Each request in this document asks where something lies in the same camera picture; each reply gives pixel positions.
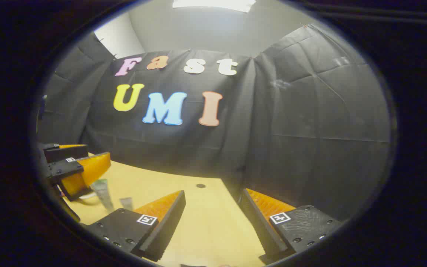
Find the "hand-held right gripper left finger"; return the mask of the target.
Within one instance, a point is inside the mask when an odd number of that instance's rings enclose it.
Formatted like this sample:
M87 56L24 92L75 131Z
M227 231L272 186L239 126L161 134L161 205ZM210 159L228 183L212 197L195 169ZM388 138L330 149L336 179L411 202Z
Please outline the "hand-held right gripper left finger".
M119 208L83 226L118 250L157 262L171 241L185 204L185 192L179 190L132 211Z

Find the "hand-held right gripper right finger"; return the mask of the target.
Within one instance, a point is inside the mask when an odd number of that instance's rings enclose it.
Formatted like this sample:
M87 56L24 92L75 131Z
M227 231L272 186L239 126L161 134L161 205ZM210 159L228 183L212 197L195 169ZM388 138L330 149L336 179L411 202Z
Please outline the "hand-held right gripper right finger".
M342 226L312 205L294 207L252 189L243 189L239 207L254 227L266 265L319 244Z

